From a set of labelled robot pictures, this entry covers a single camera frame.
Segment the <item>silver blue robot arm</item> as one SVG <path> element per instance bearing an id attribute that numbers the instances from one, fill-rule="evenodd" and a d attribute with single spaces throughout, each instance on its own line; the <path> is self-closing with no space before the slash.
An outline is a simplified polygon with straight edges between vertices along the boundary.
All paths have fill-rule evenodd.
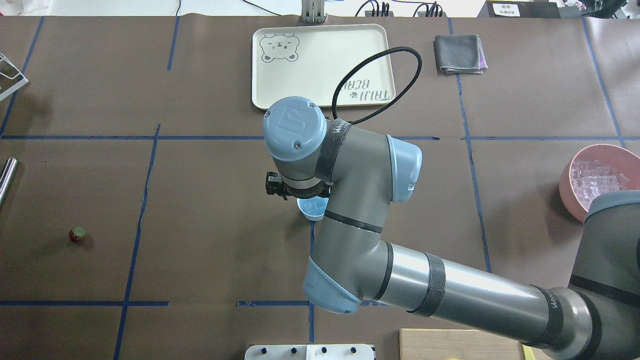
<path id="1" fill-rule="evenodd" d="M 352 314 L 377 301 L 556 360 L 639 358 L 637 190 L 592 201 L 567 287 L 546 289 L 382 240 L 391 203 L 407 202 L 418 181 L 418 146 L 329 121 L 302 96 L 267 109 L 263 137 L 278 169 L 268 194 L 328 198 L 302 286 L 314 305 Z"/>

